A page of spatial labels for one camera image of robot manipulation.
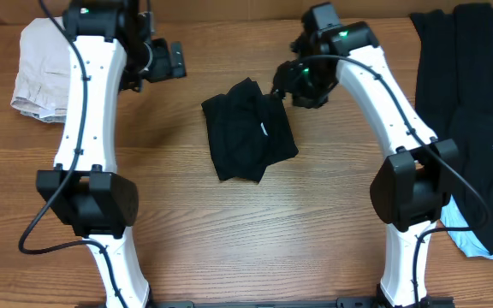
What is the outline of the black t-shirt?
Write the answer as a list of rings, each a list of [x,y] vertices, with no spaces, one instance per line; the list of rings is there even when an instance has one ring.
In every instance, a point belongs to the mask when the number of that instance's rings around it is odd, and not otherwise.
[[[221,181],[261,181],[266,168],[295,157],[294,142],[282,100],[264,95],[249,78],[201,104],[211,159]]]

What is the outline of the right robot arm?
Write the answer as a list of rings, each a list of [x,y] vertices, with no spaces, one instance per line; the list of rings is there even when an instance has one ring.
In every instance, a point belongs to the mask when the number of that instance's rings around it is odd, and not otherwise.
[[[364,21],[344,25],[331,3],[301,18],[290,45],[296,60],[282,64],[272,94],[290,94],[297,107],[316,109],[343,86],[360,107],[383,153],[370,185],[374,211],[385,225],[385,265],[373,297],[339,298],[339,307],[452,307],[425,287],[429,230],[451,197],[458,160],[455,143],[441,141],[417,115],[396,83],[383,48]]]

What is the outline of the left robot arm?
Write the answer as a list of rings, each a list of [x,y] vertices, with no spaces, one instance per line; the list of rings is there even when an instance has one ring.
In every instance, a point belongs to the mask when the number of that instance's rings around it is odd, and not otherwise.
[[[107,307],[152,307],[135,249],[139,192],[116,163],[117,100],[145,82],[186,74],[181,44],[156,38],[136,0],[73,1],[56,29],[69,47],[70,86],[62,140],[36,188],[98,266]]]

